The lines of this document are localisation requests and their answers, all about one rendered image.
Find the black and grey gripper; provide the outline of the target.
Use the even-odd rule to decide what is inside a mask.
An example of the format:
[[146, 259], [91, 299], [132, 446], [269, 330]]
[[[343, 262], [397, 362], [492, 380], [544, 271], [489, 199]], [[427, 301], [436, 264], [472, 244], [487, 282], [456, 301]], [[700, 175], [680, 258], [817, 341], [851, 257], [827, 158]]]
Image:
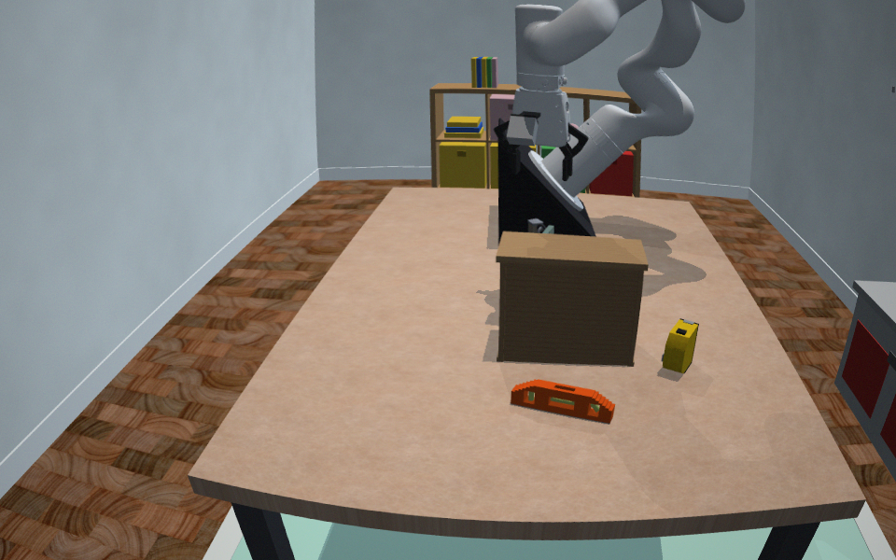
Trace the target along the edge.
[[[519, 115], [524, 111], [540, 113], [540, 117], [537, 119], [539, 126], [535, 145], [560, 148], [565, 156], [562, 179], [567, 181], [569, 175], [572, 175], [572, 158], [581, 152], [588, 141], [588, 136], [570, 125], [567, 93], [560, 89], [558, 91], [532, 91], [520, 87], [514, 95], [512, 114]], [[517, 175], [521, 169], [521, 155], [518, 150], [520, 145], [510, 145], [508, 142], [505, 130], [508, 129], [509, 122], [506, 121], [496, 126], [494, 132], [499, 142], [510, 153], [510, 169], [512, 169], [513, 175]], [[571, 135], [579, 140], [572, 149], [568, 143]]]

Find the dark brown cabinet with tan top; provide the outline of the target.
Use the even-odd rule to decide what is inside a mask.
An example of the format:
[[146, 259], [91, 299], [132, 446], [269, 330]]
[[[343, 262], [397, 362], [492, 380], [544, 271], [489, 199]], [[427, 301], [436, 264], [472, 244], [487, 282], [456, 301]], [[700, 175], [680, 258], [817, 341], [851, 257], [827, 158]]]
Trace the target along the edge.
[[504, 231], [497, 362], [634, 367], [641, 240]]

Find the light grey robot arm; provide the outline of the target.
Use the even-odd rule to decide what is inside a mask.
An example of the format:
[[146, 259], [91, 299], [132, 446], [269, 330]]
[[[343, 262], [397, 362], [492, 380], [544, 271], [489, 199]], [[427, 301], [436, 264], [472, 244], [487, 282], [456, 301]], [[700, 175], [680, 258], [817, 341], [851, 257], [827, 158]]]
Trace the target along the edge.
[[[645, 1], [579, 0], [564, 13], [553, 6], [515, 7], [517, 85], [532, 91], [558, 91], [567, 84], [564, 65], [605, 41], [618, 19]], [[703, 7], [697, 0], [661, 1], [663, 16], [652, 42], [626, 59], [617, 73], [623, 90], [644, 113], [629, 113], [615, 105], [597, 110], [578, 128], [589, 139], [573, 157], [573, 173], [567, 181], [562, 180], [565, 156], [559, 147], [544, 159], [532, 150], [528, 153], [542, 175], [578, 211], [583, 205], [577, 195], [630, 146], [646, 137], [679, 135], [692, 125], [692, 102], [661, 67], [680, 67], [692, 57], [701, 36], [694, 4], [724, 23], [737, 21], [746, 5], [745, 0], [698, 0]], [[509, 144], [534, 147], [539, 117], [538, 112], [511, 114]]]

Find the orange spirit level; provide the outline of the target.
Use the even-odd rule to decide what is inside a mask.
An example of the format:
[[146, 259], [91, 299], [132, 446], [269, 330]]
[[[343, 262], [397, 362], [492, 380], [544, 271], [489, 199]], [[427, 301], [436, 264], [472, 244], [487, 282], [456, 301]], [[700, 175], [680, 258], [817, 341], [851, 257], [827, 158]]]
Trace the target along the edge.
[[612, 401], [595, 390], [539, 379], [516, 385], [511, 391], [511, 404], [605, 424], [614, 408]]

